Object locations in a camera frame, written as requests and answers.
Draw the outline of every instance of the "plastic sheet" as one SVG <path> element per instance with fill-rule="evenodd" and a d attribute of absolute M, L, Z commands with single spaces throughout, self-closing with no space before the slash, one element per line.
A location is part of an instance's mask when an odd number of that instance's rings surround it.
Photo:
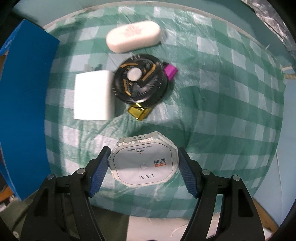
<path fill-rule="evenodd" d="M 241 0 L 255 10 L 258 18 L 283 42 L 296 59 L 296 43 L 279 14 L 267 0 Z"/>
<path fill-rule="evenodd" d="M 61 41 L 46 101 L 52 172 L 68 175 L 86 166 L 103 146 L 113 148 L 121 137 L 159 131 L 184 147 L 202 168 L 224 177 L 241 176 L 253 195 L 269 169 L 281 130 L 285 85 L 279 62 L 237 27 L 197 9 L 185 11 L 156 2 L 122 4 L 91 8 L 47 29 Z M 143 20 L 160 25 L 161 44 L 125 54 L 109 50 L 105 36 L 111 29 Z M 114 71 L 126 58 L 141 53 L 179 69 L 146 119 L 135 120 L 120 101 L 112 120 L 73 119 L 75 74 L 83 72 L 85 65 Z M 221 200 L 218 196 L 216 212 Z M 129 188 L 108 170 L 90 202 L 156 218 L 188 218 L 196 204 L 179 171 L 166 183 Z"/>

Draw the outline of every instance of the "gold metallic object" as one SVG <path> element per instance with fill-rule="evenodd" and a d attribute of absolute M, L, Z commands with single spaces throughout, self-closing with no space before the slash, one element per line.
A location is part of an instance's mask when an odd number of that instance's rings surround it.
<path fill-rule="evenodd" d="M 143 108 L 136 108 L 134 105 L 131 106 L 129 109 L 128 109 L 128 112 L 133 116 L 135 117 L 138 121 L 142 121 L 148 114 L 149 112 L 151 111 L 151 107 L 150 108 L 146 108 L 146 109 L 143 109 Z"/>
<path fill-rule="evenodd" d="M 126 67 L 126 66 L 128 66 L 128 65 L 137 66 L 138 64 L 135 64 L 135 63 L 123 64 L 123 65 L 121 65 L 120 67 L 121 67 L 121 68 L 124 68 L 124 67 Z"/>
<path fill-rule="evenodd" d="M 145 81 L 153 73 L 155 69 L 156 69 L 156 64 L 153 64 L 151 70 L 142 78 L 142 81 Z"/>
<path fill-rule="evenodd" d="M 125 90 L 125 92 L 126 92 L 129 96 L 131 96 L 131 93 L 128 92 L 128 88 L 127 88 L 127 85 L 126 85 L 126 79 L 123 79 L 123 86 L 124 86 L 124 90 Z"/>

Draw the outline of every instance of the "gold block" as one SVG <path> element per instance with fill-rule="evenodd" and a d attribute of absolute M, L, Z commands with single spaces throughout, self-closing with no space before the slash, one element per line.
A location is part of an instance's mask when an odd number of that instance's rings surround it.
<path fill-rule="evenodd" d="M 142 121 L 149 114 L 149 112 L 151 111 L 151 109 L 152 109 L 151 107 L 150 108 L 143 109 L 143 108 L 136 108 L 134 106 L 131 106 L 128 109 L 128 112 L 133 117 L 135 117 L 138 121 Z"/>

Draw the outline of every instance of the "silver foil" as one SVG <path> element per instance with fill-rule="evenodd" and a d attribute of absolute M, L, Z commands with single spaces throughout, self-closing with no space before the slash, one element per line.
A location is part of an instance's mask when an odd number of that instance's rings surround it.
<path fill-rule="evenodd" d="M 277 35 L 277 37 L 286 46 L 288 52 L 296 59 L 296 43 L 273 6 L 267 0 L 241 0 L 255 10 L 255 13 L 261 21 Z"/>

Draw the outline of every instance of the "red label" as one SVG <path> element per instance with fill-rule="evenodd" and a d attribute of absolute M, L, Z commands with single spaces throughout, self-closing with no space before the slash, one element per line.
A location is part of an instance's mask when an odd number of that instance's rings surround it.
<path fill-rule="evenodd" d="M 165 162 L 163 162 L 163 163 L 159 163 L 159 164 L 155 164 L 154 166 L 155 167 L 160 167 L 160 166 L 164 166 L 165 165 Z"/>

